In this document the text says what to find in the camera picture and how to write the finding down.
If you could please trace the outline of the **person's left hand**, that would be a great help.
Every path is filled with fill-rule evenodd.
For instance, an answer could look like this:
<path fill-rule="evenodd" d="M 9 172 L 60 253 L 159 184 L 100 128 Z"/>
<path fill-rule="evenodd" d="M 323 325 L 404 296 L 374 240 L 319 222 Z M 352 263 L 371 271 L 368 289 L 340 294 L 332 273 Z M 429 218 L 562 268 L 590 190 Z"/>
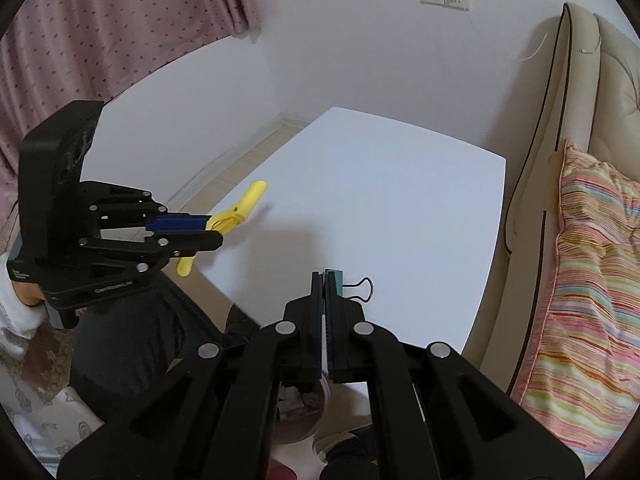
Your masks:
<path fill-rule="evenodd" d="M 15 296 L 26 307 L 38 308 L 46 304 L 46 297 L 39 285 L 35 283 L 13 282 Z"/>

